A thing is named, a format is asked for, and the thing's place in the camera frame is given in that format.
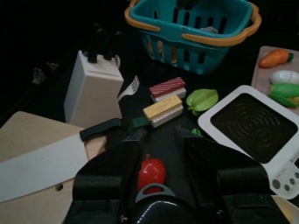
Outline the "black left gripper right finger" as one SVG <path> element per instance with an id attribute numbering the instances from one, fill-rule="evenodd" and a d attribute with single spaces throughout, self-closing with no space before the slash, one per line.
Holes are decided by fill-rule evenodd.
<path id="1" fill-rule="evenodd" d="M 186 129 L 173 135 L 200 224 L 289 224 L 261 164 Z"/>

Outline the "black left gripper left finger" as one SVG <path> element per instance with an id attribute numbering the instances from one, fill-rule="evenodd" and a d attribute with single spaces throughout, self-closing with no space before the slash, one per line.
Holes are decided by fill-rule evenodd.
<path id="1" fill-rule="evenodd" d="M 145 136 L 140 129 L 78 170 L 62 224 L 129 224 Z"/>

